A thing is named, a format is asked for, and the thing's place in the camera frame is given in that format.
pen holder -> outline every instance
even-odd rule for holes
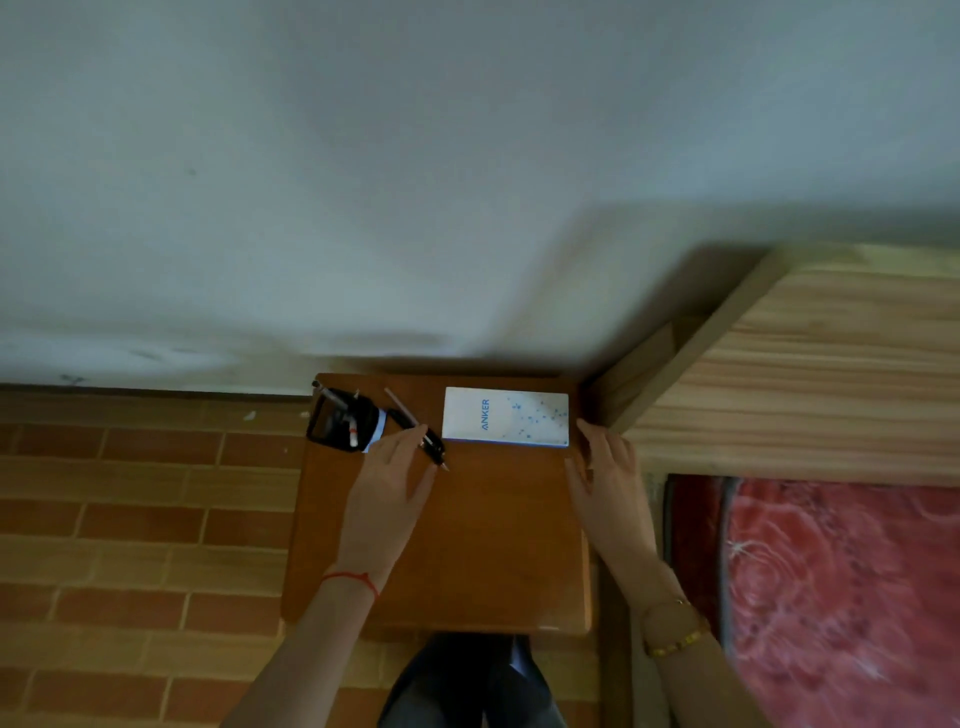
[[[380,408],[369,397],[353,395],[340,389],[330,389],[330,391],[346,407],[320,394],[310,414],[306,439],[344,452],[362,452],[376,432]],[[356,446],[350,444],[350,418],[356,422]]]

brick-patterned floor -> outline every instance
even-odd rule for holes
[[[0,392],[0,728],[215,725],[283,639],[306,400]],[[330,726],[373,726],[422,636],[370,630]],[[535,638],[572,728],[592,636]]]

pink floral bedding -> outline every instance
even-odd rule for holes
[[[960,489],[722,480],[676,479],[675,563],[775,724],[960,725]]]

person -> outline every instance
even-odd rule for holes
[[[577,426],[589,443],[592,478],[566,460],[574,509],[639,615],[645,643],[661,655],[654,659],[677,722],[683,728],[769,726],[657,555],[633,446],[604,427],[583,420]],[[407,497],[425,431],[421,425],[371,446],[348,496],[336,563],[225,728],[325,725],[367,614],[430,497],[436,466]],[[525,637],[436,635],[396,681],[378,725],[479,728],[482,716],[490,728],[564,726]]]

wooden table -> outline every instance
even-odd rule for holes
[[[318,375],[392,406],[390,387],[438,433],[447,386],[564,392],[571,422],[576,386],[562,379]],[[387,434],[396,431],[390,423]],[[572,447],[580,447],[571,436]],[[450,472],[437,473],[420,522],[369,624],[418,629],[585,634],[590,629],[586,538],[564,479],[570,449],[445,441]],[[283,588],[282,615],[296,622],[336,557],[350,486],[363,456],[307,443]],[[429,465],[418,453],[411,483]]]

